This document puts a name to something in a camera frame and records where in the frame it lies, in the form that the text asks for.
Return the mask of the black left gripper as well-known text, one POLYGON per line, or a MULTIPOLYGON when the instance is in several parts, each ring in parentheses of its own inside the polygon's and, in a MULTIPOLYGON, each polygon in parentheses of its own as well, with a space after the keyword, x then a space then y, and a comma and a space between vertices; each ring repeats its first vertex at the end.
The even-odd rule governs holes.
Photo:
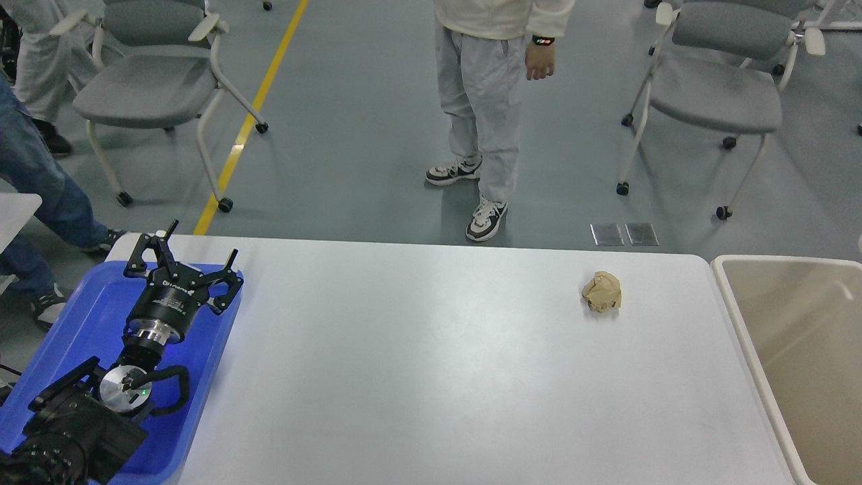
POLYGON ((123 271, 126 278, 147 278, 144 291, 127 316, 127 335, 142 335, 146 329, 161 333, 162 337, 157 339, 161 344, 181 343, 203 304, 213 314, 222 315, 244 284, 233 268, 238 249, 233 249, 222 269, 212 273, 179 264, 168 245, 178 224, 178 219, 174 219, 163 236, 143 233, 127 260, 123 271), (153 271, 143 260, 145 251, 153 251, 155 255, 153 271), (224 294, 214 296, 211 289, 221 284, 226 286, 224 294))

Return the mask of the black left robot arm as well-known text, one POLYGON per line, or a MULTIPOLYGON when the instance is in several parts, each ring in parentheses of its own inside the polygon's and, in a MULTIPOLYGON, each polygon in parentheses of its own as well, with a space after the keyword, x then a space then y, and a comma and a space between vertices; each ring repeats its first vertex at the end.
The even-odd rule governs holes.
POLYGON ((163 484, 184 463, 245 280, 166 234, 83 279, 2 406, 3 484, 163 484))

